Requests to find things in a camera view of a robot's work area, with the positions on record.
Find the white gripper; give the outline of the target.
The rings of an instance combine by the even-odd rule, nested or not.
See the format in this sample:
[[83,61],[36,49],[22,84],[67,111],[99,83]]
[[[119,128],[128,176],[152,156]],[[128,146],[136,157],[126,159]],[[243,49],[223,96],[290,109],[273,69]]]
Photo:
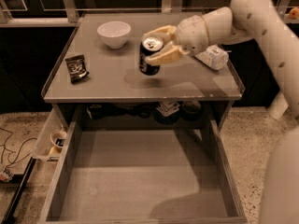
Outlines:
[[177,27],[166,25],[151,30],[144,37],[159,37],[168,43],[160,51],[147,56],[145,63],[153,66],[174,63],[185,55],[195,56],[211,45],[231,35],[233,13],[222,7],[205,15],[194,15],[181,21]]

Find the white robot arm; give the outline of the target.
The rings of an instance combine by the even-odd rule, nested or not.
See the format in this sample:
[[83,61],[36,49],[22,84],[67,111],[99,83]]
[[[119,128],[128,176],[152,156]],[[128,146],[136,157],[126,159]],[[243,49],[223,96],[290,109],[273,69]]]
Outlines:
[[[299,116],[299,38],[271,0],[231,0],[205,15],[152,31],[164,47],[146,63],[163,65],[194,56],[214,44],[257,42],[294,117]],[[299,127],[273,149],[266,168],[259,224],[299,224]]]

